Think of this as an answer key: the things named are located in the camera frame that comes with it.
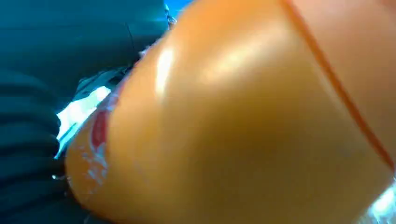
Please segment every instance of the orange inflatable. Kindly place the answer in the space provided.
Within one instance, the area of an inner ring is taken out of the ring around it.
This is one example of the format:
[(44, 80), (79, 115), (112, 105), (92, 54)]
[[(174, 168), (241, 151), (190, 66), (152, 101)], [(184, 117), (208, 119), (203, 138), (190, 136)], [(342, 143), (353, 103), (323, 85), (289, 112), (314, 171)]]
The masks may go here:
[(72, 142), (118, 224), (347, 224), (393, 181), (396, 18), (380, 0), (198, 0)]

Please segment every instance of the orange plastic object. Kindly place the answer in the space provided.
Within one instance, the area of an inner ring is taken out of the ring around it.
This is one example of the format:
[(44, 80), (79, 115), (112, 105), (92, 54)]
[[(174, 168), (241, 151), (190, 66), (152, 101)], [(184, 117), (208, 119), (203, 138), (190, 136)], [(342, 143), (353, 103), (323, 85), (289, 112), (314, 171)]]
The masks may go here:
[(393, 180), (385, 9), (193, 3), (75, 137), (76, 198), (118, 224), (351, 223)]

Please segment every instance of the dark fabric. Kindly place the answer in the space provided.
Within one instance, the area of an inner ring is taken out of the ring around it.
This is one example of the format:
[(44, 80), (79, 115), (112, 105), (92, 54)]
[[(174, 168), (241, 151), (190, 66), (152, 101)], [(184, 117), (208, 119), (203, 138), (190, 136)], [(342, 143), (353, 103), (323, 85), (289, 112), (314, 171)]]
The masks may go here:
[(0, 224), (107, 223), (68, 192), (53, 156), (78, 82), (133, 64), (167, 29), (163, 0), (0, 1)]
[(105, 223), (74, 201), (58, 150), (58, 97), (43, 81), (0, 70), (0, 223)]

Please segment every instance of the red stripe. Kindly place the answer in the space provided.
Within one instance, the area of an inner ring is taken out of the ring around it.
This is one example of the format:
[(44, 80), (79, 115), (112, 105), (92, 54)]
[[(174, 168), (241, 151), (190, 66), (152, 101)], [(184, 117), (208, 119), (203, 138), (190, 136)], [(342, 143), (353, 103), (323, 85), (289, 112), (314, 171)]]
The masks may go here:
[(336, 90), (338, 96), (341, 98), (341, 100), (344, 102), (347, 110), (349, 111), (350, 115), (352, 118), (355, 120), (356, 124), (360, 128), (360, 130), (363, 132), (363, 134), (366, 136), (368, 139), (369, 143), (371, 146), (374, 148), (376, 153), (382, 158), (382, 160), (392, 169), (392, 171), (395, 170), (395, 164), (388, 154), (388, 152), (385, 150), (384, 146), (382, 143), (379, 141), (377, 136), (371, 131), (369, 128), (368, 124), (360, 114), (359, 110), (355, 106), (355, 104), (352, 102), (350, 99), (348, 93), (345, 91), (343, 88), (341, 82), (337, 79), (337, 75), (335, 74), (333, 68), (331, 65), (328, 63), (328, 61), (325, 58), (325, 55), (323, 51), (320, 49), (318, 46), (317, 41), (315, 38), (312, 36), (312, 34), (309, 32), (308, 26), (304, 19), (301, 17), (301, 15), (298, 13), (297, 7), (291, 2), (291, 0), (283, 0), (283, 4), (285, 6), (285, 9), (287, 12), (290, 14), (292, 17), (292, 20), (295, 22), (295, 24), (299, 27), (302, 35), (306, 39), (310, 49), (314, 53), (318, 63), (322, 67), (322, 69), (325, 71), (327, 78), (329, 79), (330, 83), (333, 85), (334, 89)]

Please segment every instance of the red marking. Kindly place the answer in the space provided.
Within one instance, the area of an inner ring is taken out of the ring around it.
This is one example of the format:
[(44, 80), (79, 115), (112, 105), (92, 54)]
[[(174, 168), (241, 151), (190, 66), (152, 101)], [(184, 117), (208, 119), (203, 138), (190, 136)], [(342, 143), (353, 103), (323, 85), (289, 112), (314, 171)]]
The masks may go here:
[(384, 148), (380, 140), (377, 138), (375, 133), (370, 129), (367, 122), (365, 121), (365, 119), (357, 109), (356, 105), (351, 100), (347, 91), (342, 86), (341, 82), (338, 80), (336, 73), (334, 72), (332, 66), (325, 57), (325, 54), (323, 53), (322, 49), (319, 47), (317, 40), (310, 33), (308, 25), (306, 24), (303, 17), (299, 14), (298, 8), (293, 4), (291, 0), (284, 0), (284, 3), (285, 3), (284, 4), (285, 9), (288, 11), (289, 15), (291, 16), (292, 21), (301, 31), (301, 34), (307, 41), (310, 49), (312, 50), (314, 56), (316, 57), (316, 60), (318, 61), (323, 71), (327, 75), (327, 78), (329, 79), (333, 88), (336, 90), (338, 96), (344, 102), (344, 105), (349, 111), (349, 114), (355, 120), (361, 132), (366, 136), (367, 140), (374, 148), (374, 150), (377, 152), (377, 154), (392, 169), (392, 171), (395, 171), (395, 164), (393, 162), (392, 157), (390, 157), (390, 155), (388, 154), (387, 150)]
[(128, 77), (125, 77), (117, 86), (116, 90), (111, 92), (99, 105), (95, 113), (95, 121), (93, 123), (90, 135), (91, 148), (95, 153), (100, 152), (99, 147), (105, 146), (107, 141), (107, 126), (110, 114), (113, 108), (118, 104), (118, 95), (122, 92), (124, 84)]

